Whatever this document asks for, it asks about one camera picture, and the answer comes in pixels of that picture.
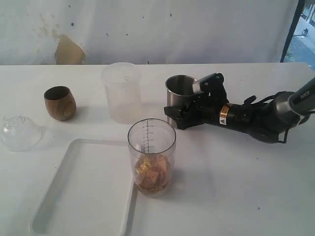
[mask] plastic tray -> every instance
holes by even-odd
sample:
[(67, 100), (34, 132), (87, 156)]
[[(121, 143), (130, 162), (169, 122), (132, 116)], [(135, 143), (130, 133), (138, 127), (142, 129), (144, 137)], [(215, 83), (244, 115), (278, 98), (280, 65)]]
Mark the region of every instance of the plastic tray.
[(30, 231), (35, 236), (123, 236), (132, 190), (126, 142), (74, 140)]

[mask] white table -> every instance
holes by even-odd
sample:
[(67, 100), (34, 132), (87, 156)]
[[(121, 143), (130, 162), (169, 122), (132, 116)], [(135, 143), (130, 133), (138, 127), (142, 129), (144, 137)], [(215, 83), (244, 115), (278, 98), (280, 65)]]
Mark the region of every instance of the white table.
[[(0, 145), (0, 235), (24, 236), (69, 143), (76, 138), (126, 140), (130, 125), (112, 121), (100, 81), (104, 66), (0, 66), (0, 117), (16, 111), (46, 128), (32, 149)], [(165, 119), (165, 80), (175, 74), (225, 77), (228, 99), (242, 103), (281, 90), (295, 91), (314, 77), (303, 63), (142, 65), (146, 117)], [(68, 86), (77, 116), (50, 118), (43, 93)], [(313, 235), (315, 231), (315, 119), (292, 129), (286, 145), (269, 145), (210, 125), (178, 130), (170, 191), (138, 194), (132, 236)]]

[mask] stainless steel cup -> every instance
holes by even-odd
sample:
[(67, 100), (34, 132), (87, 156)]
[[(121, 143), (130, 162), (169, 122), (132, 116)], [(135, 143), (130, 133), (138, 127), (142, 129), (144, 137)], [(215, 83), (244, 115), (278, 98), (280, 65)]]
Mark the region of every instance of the stainless steel cup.
[[(192, 90), (197, 79), (188, 75), (174, 75), (165, 82), (167, 88), (167, 106), (188, 106), (198, 96)], [(176, 122), (167, 117), (167, 122), (177, 128)]]

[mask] warning label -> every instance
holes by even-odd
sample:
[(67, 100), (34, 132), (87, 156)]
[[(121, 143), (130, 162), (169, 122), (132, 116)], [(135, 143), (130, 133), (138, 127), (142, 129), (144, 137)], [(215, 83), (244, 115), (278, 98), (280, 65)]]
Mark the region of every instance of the warning label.
[(230, 110), (230, 106), (231, 106), (230, 103), (226, 103), (222, 107), (221, 112), (220, 112), (220, 117), (219, 117), (220, 124), (226, 125), (226, 117), (227, 117), (228, 110)]

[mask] wooden cup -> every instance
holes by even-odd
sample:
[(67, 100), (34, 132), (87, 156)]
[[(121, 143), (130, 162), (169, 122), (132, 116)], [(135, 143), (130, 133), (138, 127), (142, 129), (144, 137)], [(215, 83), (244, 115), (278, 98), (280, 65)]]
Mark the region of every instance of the wooden cup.
[(56, 120), (67, 120), (76, 112), (74, 97), (69, 88), (57, 86), (44, 93), (45, 105), (49, 115)]

